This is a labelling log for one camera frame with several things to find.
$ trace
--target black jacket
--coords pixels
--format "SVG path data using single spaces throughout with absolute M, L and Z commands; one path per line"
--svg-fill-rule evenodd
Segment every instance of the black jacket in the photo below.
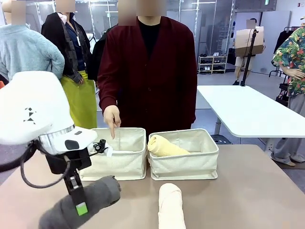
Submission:
M 276 52 L 276 50 L 290 37 L 290 35 L 293 33 L 294 31 L 289 30 L 288 32 L 285 30 L 283 32 L 280 33 L 278 39 L 277 39 L 277 43 L 274 49 L 274 53 Z
M 96 42 L 92 52 L 92 59 L 88 67 L 88 79 L 97 81 L 97 75 L 99 73 L 101 59 L 106 44 L 107 33 L 113 28 L 107 29 L 107 31 L 102 35 L 102 37 Z
M 87 45 L 87 48 L 90 50 L 90 42 L 85 30 L 75 20 L 73 20 L 73 22 L 77 24 L 81 29 L 81 32 L 84 34 L 85 37 L 85 43 Z M 63 57 L 65 58 L 65 67 L 63 69 L 63 74 L 72 75 L 72 63 L 70 62 L 69 57 L 66 55 L 65 52 L 67 45 L 65 40 L 65 34 L 61 24 L 61 19 L 57 13 L 52 13 L 47 16 L 45 23 L 42 25 L 41 34 L 48 40 L 50 40 L 53 44 L 55 44 L 59 51 L 62 53 Z

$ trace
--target hand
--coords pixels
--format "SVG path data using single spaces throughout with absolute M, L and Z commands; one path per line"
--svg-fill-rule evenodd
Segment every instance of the hand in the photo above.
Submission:
M 109 126 L 112 139 L 114 139 L 114 128 L 120 127 L 120 111 L 117 106 L 110 105 L 104 110 L 104 122 Z
M 84 78 L 81 78 L 80 81 L 78 82 L 79 84 L 83 84 L 84 83 Z
M 305 77 L 305 73 L 303 73 L 300 69 L 286 69 L 285 74 L 298 80 L 301 80 Z

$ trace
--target table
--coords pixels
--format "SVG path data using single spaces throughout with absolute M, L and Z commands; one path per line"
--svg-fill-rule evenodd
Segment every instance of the table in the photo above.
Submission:
M 187 229 L 303 229 L 305 195 L 258 147 L 219 146 L 216 180 L 172 181 L 183 195 Z M 57 176 L 36 153 L 25 164 L 31 182 Z M 122 197 L 81 229 L 158 229 L 158 193 L 165 182 L 120 181 Z M 1 228 L 37 228 L 39 216 L 67 194 L 64 182 L 48 189 L 26 186 L 17 169 L 0 186 Z
M 267 138 L 266 151 L 274 138 L 305 137 L 305 118 L 249 86 L 198 86 L 217 115 L 215 134 L 221 123 L 236 137 Z

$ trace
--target yellow rolled towel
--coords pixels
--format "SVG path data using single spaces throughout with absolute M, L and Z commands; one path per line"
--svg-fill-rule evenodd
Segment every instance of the yellow rolled towel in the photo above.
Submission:
M 177 156 L 190 154 L 185 149 L 170 143 L 160 135 L 153 135 L 147 144 L 148 151 L 155 156 Z

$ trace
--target white rolled towel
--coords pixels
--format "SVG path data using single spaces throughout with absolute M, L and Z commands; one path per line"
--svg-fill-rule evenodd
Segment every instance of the white rolled towel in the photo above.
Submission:
M 159 190 L 159 229 L 186 229 L 182 210 L 182 193 L 174 184 Z

